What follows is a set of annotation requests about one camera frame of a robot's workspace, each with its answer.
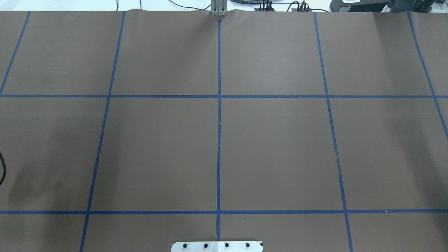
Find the black computer box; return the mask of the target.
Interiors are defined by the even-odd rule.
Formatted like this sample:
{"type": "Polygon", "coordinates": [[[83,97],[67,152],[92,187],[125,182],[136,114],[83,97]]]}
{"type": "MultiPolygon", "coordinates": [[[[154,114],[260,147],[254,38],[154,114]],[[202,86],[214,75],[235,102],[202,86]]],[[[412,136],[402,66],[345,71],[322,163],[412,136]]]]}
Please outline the black computer box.
{"type": "Polygon", "coordinates": [[[387,8],[389,0],[332,0],[332,12],[373,12],[379,13],[387,8]]]}

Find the aluminium frame post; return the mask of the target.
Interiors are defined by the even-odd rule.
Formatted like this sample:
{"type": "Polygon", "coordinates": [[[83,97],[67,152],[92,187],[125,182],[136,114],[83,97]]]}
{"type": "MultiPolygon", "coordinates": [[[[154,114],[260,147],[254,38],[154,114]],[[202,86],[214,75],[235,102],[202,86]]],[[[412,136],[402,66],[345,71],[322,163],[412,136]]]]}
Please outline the aluminium frame post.
{"type": "Polygon", "coordinates": [[[227,16],[227,0],[211,0],[211,16],[227,16]]]}

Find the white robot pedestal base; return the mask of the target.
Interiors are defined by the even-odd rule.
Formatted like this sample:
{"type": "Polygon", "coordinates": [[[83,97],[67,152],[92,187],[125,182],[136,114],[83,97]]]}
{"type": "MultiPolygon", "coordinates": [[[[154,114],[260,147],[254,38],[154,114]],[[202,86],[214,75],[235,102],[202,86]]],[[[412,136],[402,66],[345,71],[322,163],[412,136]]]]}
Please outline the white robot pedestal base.
{"type": "Polygon", "coordinates": [[[175,242],[171,252],[263,252],[259,241],[194,241],[175,242]]]}

